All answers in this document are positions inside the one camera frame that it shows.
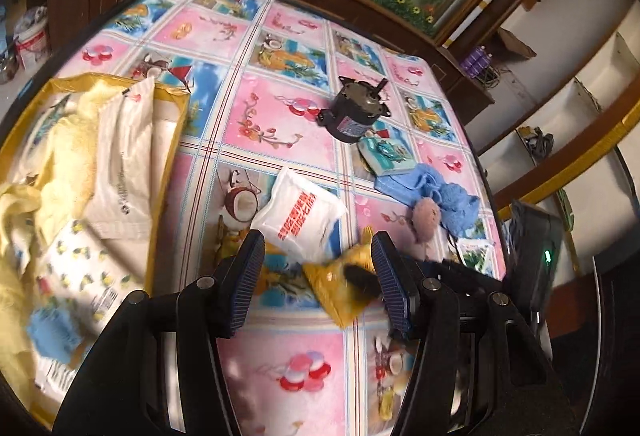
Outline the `yellow snack packet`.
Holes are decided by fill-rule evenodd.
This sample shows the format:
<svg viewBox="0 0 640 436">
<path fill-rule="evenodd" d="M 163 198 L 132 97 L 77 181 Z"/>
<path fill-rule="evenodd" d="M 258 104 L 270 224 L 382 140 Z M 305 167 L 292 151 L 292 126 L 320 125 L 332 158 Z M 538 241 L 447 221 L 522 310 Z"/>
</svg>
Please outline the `yellow snack packet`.
<svg viewBox="0 0 640 436">
<path fill-rule="evenodd" d="M 364 227 L 360 241 L 336 260 L 325 264 L 305 263 L 303 272 L 312 292 L 324 311 L 341 329 L 348 328 L 372 301 L 355 300 L 350 294 L 343 271 L 346 264 L 356 264 L 376 274 L 371 260 L 373 229 Z"/>
</svg>

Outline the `green white herbal sachet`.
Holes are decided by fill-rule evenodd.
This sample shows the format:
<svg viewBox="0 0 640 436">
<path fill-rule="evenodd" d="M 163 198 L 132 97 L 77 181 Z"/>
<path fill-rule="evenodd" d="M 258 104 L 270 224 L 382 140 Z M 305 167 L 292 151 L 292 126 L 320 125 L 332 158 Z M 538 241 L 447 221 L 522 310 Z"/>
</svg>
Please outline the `green white herbal sachet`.
<svg viewBox="0 0 640 436">
<path fill-rule="evenodd" d="M 497 241 L 459 239 L 457 247 L 466 267 L 499 281 L 503 279 L 506 262 Z"/>
</svg>

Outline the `pink plush toy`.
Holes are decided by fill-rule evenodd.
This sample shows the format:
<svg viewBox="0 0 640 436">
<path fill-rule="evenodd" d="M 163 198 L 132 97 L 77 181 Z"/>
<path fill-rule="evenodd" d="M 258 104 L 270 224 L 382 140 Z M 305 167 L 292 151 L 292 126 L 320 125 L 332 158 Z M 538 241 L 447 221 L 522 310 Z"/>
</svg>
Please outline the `pink plush toy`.
<svg viewBox="0 0 640 436">
<path fill-rule="evenodd" d="M 432 198 L 422 198 L 412 209 L 412 227 L 416 240 L 421 243 L 430 242 L 439 229 L 442 213 Z"/>
</svg>

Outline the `white red-lettered pouch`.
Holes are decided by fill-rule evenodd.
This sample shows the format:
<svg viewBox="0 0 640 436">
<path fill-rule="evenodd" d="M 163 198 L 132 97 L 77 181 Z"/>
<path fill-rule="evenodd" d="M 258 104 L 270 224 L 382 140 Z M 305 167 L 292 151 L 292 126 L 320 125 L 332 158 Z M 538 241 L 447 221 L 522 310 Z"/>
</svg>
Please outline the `white red-lettered pouch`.
<svg viewBox="0 0 640 436">
<path fill-rule="evenodd" d="M 339 197 L 284 167 L 250 228 L 299 262 L 322 263 L 333 228 L 346 212 Z"/>
</svg>

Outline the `large white striped pouch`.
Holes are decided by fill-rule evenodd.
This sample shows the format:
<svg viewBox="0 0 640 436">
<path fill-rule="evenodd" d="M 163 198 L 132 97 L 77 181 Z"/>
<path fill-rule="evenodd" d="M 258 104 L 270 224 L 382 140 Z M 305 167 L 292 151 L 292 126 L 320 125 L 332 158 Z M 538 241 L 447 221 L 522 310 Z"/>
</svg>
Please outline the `large white striped pouch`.
<svg viewBox="0 0 640 436">
<path fill-rule="evenodd" d="M 84 219 L 102 239 L 151 234 L 154 83 L 130 85 L 99 111 L 96 182 Z"/>
</svg>

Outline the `lemon print tissue pack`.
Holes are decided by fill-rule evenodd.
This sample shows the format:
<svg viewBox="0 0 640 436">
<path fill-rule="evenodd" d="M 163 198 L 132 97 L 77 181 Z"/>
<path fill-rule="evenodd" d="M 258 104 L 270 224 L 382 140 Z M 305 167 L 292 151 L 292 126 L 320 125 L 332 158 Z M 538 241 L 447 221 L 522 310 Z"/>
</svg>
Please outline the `lemon print tissue pack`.
<svg viewBox="0 0 640 436">
<path fill-rule="evenodd" d="M 54 228 L 36 222 L 37 277 L 81 326 L 98 335 L 134 290 L 145 288 L 150 238 L 104 239 L 81 219 Z"/>
</svg>

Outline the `small blue plush toy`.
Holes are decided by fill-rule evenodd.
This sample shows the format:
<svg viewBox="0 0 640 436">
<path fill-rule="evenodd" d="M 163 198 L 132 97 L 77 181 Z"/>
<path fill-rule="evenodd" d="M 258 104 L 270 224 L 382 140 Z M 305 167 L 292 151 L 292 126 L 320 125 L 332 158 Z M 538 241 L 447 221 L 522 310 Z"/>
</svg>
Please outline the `small blue plush toy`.
<svg viewBox="0 0 640 436">
<path fill-rule="evenodd" d="M 27 333 L 40 356 L 70 364 L 82 342 L 77 323 L 64 307 L 36 309 L 29 317 Z"/>
</svg>

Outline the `white printed medicine packet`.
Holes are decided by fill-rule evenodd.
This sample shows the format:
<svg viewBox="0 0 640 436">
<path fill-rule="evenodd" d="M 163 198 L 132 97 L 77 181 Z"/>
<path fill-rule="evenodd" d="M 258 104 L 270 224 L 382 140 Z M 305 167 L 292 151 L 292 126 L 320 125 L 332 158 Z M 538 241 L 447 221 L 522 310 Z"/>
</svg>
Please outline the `white printed medicine packet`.
<svg viewBox="0 0 640 436">
<path fill-rule="evenodd" d="M 47 398 L 62 402 L 66 396 L 77 370 L 72 369 L 58 360 L 37 356 L 35 384 L 39 392 Z"/>
</svg>

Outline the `blue terry towel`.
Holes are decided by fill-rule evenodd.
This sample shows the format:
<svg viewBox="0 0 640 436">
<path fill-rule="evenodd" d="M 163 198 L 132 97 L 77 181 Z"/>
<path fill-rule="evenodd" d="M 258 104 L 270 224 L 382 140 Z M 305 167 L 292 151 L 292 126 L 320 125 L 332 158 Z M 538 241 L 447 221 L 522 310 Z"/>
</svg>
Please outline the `blue terry towel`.
<svg viewBox="0 0 640 436">
<path fill-rule="evenodd" d="M 434 167 L 424 163 L 408 173 L 378 176 L 374 188 L 409 208 L 423 198 L 431 198 L 439 207 L 442 226 L 457 238 L 475 225 L 480 213 L 479 196 L 459 184 L 446 183 Z"/>
</svg>

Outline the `teal tissue pack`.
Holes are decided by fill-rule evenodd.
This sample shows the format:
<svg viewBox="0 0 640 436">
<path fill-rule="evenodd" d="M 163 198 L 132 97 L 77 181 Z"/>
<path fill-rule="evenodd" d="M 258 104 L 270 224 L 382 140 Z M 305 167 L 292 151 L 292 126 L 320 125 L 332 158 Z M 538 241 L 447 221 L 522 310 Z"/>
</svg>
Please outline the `teal tissue pack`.
<svg viewBox="0 0 640 436">
<path fill-rule="evenodd" d="M 411 151 L 397 139 L 363 136 L 358 150 L 376 176 L 406 174 L 416 167 Z"/>
</svg>

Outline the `colourful patterned tablecloth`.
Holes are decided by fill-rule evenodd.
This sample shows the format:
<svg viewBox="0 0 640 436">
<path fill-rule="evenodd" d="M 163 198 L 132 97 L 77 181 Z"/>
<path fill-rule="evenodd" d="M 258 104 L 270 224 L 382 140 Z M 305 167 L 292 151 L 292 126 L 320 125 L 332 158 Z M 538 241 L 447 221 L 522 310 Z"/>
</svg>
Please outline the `colourful patterned tablecloth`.
<svg viewBox="0 0 640 436">
<path fill-rule="evenodd" d="M 345 204 L 327 260 L 371 226 L 420 259 L 462 262 L 459 239 L 447 230 L 416 241 L 410 208 L 374 188 L 356 146 L 318 126 L 339 76 L 388 80 L 382 100 L 390 116 L 373 124 L 373 136 L 401 141 L 446 183 L 479 196 L 475 225 L 460 239 L 501 245 L 482 171 L 428 63 L 331 19 L 279 0 L 131 0 L 104 24 L 89 25 L 60 68 L 63 77 L 86 72 L 151 76 L 190 93 L 158 234 L 157 292 L 209 273 L 237 248 L 284 167 Z M 390 434 L 413 350 L 388 331 L 378 303 L 338 327 L 302 263 L 268 248 L 244 328 L 220 345 L 243 433 Z"/>
</svg>

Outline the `black electric motor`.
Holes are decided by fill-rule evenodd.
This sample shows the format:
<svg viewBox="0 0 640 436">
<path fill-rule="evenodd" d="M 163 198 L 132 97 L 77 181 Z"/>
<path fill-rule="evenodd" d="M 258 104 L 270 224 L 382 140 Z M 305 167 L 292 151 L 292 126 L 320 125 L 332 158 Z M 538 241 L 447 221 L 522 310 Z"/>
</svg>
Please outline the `black electric motor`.
<svg viewBox="0 0 640 436">
<path fill-rule="evenodd" d="M 337 141 L 354 144 L 363 137 L 380 117 L 389 117 L 390 108 L 381 100 L 388 80 L 377 85 L 343 76 L 340 92 L 328 108 L 319 111 L 316 122 Z"/>
</svg>

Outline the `yellow cardboard tray box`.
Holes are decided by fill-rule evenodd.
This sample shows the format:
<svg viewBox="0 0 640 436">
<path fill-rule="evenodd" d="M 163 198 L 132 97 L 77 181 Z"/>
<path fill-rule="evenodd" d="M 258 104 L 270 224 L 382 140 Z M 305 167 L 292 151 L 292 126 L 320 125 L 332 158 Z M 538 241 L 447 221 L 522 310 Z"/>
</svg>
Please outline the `yellow cardboard tray box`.
<svg viewBox="0 0 640 436">
<path fill-rule="evenodd" d="M 150 289 L 189 95 L 151 76 L 32 83 L 1 126 L 1 430 L 47 435 L 124 296 Z"/>
</svg>

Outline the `white plastic bucket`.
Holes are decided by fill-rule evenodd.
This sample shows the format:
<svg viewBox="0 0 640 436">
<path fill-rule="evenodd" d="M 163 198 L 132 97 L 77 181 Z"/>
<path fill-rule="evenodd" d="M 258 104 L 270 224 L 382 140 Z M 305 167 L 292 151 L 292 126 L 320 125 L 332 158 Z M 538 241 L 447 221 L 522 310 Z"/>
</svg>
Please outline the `white plastic bucket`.
<svg viewBox="0 0 640 436">
<path fill-rule="evenodd" d="M 41 5 L 27 10 L 14 27 L 13 39 L 17 57 L 25 70 L 47 58 L 50 52 L 47 7 Z"/>
</svg>

